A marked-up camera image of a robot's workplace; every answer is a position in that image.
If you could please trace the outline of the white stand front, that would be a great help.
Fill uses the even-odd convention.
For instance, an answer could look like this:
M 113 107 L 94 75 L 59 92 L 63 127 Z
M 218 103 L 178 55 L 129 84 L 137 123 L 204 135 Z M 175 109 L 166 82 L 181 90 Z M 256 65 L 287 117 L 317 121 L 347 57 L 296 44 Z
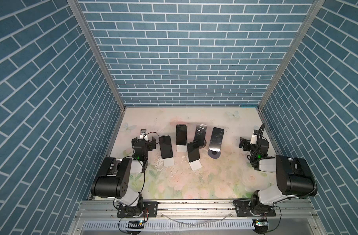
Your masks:
M 190 162 L 190 167 L 193 171 L 199 170 L 202 168 L 201 162 L 199 160 Z

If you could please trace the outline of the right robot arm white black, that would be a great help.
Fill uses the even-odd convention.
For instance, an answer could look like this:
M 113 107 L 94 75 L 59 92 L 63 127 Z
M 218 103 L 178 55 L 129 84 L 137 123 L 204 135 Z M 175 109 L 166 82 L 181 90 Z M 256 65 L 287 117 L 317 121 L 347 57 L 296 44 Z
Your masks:
M 247 158 L 254 170 L 276 175 L 274 184 L 251 195 L 246 208 L 252 215 L 268 214 L 275 205 L 285 200 L 313 197 L 317 194 L 316 181 L 305 159 L 268 156 L 269 142 L 257 135 L 253 135 L 251 140 L 240 138 L 239 148 L 250 153 Z

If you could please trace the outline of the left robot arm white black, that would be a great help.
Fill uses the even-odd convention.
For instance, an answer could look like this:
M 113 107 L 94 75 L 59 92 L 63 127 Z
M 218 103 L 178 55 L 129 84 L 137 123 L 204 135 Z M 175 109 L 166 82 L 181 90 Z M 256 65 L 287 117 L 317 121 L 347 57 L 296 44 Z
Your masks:
M 131 174 L 143 174 L 146 179 L 148 154 L 156 149 L 156 139 L 146 136 L 132 139 L 133 154 L 122 160 L 106 157 L 95 176 L 91 186 L 94 197 L 113 200 L 113 206 L 118 211 L 117 217 L 156 217 L 158 202 L 148 202 L 143 199 L 142 191 L 133 190 L 129 186 Z

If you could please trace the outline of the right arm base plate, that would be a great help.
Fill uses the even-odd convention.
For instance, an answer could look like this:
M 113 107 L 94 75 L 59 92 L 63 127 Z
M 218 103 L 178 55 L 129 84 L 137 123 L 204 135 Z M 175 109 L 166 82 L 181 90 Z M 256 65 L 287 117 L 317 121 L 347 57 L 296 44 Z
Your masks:
M 273 206 L 263 205 L 259 202 L 247 200 L 247 199 L 235 199 L 233 200 L 237 217 L 273 217 L 276 216 L 276 212 Z

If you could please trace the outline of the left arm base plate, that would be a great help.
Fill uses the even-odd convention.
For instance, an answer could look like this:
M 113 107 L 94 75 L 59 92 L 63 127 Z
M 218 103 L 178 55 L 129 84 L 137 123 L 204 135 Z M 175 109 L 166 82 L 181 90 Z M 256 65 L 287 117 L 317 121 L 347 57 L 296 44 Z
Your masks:
M 139 202 L 136 206 L 117 206 L 117 217 L 122 218 L 132 218 L 132 217 L 143 217 L 144 213 L 146 217 L 156 217 L 158 211 L 158 202 L 157 201 L 144 201 Z

